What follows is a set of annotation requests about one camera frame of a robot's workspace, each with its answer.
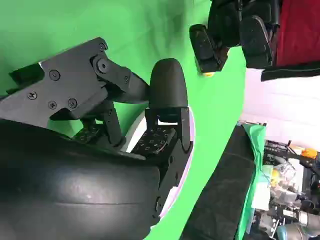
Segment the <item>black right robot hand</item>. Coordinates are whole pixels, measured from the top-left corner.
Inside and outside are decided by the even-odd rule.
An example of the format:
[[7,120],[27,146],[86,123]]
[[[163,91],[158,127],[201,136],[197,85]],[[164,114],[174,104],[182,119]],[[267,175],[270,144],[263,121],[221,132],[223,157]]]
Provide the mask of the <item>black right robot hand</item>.
[[194,119],[175,58],[149,82],[97,37],[10,73],[0,99],[3,240],[142,240],[189,170]]

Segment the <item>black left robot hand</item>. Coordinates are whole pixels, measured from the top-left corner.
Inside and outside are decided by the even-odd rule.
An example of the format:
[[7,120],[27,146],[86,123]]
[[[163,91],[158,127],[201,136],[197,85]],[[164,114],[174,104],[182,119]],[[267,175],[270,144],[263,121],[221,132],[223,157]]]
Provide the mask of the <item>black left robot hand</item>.
[[247,68],[274,65],[280,5],[278,0],[213,0],[207,24],[189,28],[198,71],[220,72],[233,47],[241,47]]

